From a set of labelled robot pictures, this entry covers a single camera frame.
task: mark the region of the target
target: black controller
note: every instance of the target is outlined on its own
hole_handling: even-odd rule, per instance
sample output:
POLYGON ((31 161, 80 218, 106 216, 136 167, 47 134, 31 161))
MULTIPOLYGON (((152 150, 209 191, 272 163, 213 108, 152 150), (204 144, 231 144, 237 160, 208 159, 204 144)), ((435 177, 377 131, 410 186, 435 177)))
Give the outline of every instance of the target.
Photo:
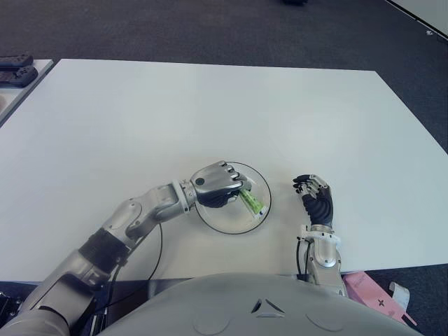
POLYGON ((31 55, 23 54, 17 56, 0 57, 0 68, 22 68, 33 64, 31 55))
POLYGON ((21 68, 0 68, 0 88, 15 86, 24 88, 36 79, 37 70, 33 66, 21 68))

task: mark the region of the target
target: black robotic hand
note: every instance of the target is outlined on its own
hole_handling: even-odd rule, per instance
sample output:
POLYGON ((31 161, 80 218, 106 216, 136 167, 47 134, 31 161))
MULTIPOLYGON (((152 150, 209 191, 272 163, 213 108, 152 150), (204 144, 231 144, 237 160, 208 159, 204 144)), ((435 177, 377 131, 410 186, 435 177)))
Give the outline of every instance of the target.
POLYGON ((333 221, 333 200, 330 186, 317 175, 300 175, 293 179, 293 187, 302 197, 311 224, 327 225, 333 221))
POLYGON ((225 161, 211 164, 191 177, 197 201, 210 208, 221 208, 235 200, 241 189, 251 189, 247 178, 225 161))

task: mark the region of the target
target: triangular logo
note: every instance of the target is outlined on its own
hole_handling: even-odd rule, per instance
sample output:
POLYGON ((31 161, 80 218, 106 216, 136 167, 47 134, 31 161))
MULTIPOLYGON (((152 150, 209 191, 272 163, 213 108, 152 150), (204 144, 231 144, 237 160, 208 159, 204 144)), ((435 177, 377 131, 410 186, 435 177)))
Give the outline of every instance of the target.
POLYGON ((255 314, 257 318, 282 318, 285 317, 285 311, 279 308, 279 306, 273 304, 268 299, 265 299, 266 303, 263 303, 261 299, 255 303, 251 313, 255 314))

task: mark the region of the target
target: transparent round disc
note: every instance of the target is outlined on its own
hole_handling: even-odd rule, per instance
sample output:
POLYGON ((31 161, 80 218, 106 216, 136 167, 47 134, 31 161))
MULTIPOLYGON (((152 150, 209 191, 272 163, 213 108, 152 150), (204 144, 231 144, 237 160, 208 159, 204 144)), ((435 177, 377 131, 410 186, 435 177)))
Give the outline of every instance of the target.
POLYGON ((237 162, 228 162, 236 172, 242 173, 252 183, 251 194, 266 206, 262 215, 253 213, 238 196, 237 200, 222 208, 208 208, 196 203, 199 217, 210 227, 229 235, 246 233, 258 227, 269 214, 271 192, 266 180, 254 168, 237 162))

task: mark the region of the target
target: silver robotic arm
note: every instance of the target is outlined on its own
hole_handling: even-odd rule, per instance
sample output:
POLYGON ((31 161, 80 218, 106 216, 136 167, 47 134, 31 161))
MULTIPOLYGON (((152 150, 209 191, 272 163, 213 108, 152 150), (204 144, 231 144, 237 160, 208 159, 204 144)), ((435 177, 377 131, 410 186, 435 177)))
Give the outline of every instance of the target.
POLYGON ((293 181, 311 220, 309 230, 307 225, 302 225, 298 237, 297 267, 300 270, 303 265, 304 273, 309 274, 308 282, 347 296, 340 274, 341 256, 337 250, 340 239, 333 230, 330 186, 317 175, 301 175, 293 181))
POLYGON ((173 181, 124 201, 31 293, 0 334, 69 335, 92 304, 93 291, 109 280, 117 265, 126 263, 137 242, 158 223, 188 213, 195 202, 223 207, 242 188, 251 188, 246 177, 220 161, 197 171, 189 181, 173 181))

